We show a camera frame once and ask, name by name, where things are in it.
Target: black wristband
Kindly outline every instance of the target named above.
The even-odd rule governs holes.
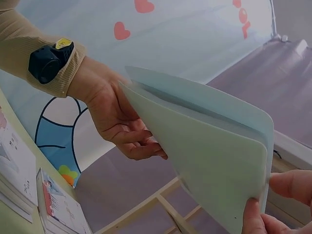
[[[69,45],[59,49],[56,48],[56,44],[53,46],[45,45],[30,54],[28,71],[41,84],[47,84],[65,66],[73,49],[74,43],[72,41]]]

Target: finger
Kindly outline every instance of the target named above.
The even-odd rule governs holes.
[[[145,139],[144,141],[140,141],[140,144],[142,146],[149,145],[149,144],[152,144],[152,143],[157,143],[157,141],[155,141],[152,138],[148,138],[148,139]],[[163,149],[158,150],[157,152],[155,152],[155,155],[161,156],[164,160],[168,159],[168,156],[167,156],[167,154],[165,153],[165,151]]]
[[[168,159],[168,156],[163,149],[158,150],[155,154],[158,156],[161,156],[164,160]]]
[[[312,199],[312,171],[293,170],[272,174],[271,189],[284,197],[294,198],[308,206]]]
[[[284,223],[270,215],[262,214],[261,217],[268,233],[286,234],[291,230]]]
[[[312,233],[312,222],[308,223],[303,228],[295,232],[296,234],[311,234]]]
[[[134,160],[147,159],[155,156],[156,152],[161,149],[158,143],[149,144],[146,146],[135,146],[134,144],[116,145],[128,158]]]
[[[147,138],[150,138],[152,133],[148,130],[140,130],[140,131],[122,131],[118,132],[113,138],[112,142],[114,144],[126,144],[126,143],[134,143],[138,141],[143,141]]]
[[[267,234],[260,215],[259,202],[254,198],[246,203],[242,234]]]

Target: blue cartoon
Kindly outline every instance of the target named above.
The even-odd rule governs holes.
[[[46,104],[35,143],[72,186],[81,171],[114,146],[99,136],[85,105],[71,97],[52,98]]]

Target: pink heart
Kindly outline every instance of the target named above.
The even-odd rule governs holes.
[[[240,8],[242,6],[242,0],[233,0],[233,5]]]
[[[154,11],[154,4],[148,0],[135,0],[136,11],[139,13],[149,13]]]
[[[125,29],[123,22],[117,22],[114,26],[114,34],[117,40],[125,40],[130,36],[130,31]]]

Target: beige sleeve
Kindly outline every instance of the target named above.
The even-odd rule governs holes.
[[[39,90],[64,98],[86,50],[74,41],[75,48],[57,77],[48,84],[40,84],[28,71],[29,56],[44,45],[54,45],[62,37],[42,33],[14,10],[18,2],[0,0],[0,69],[26,80]]]

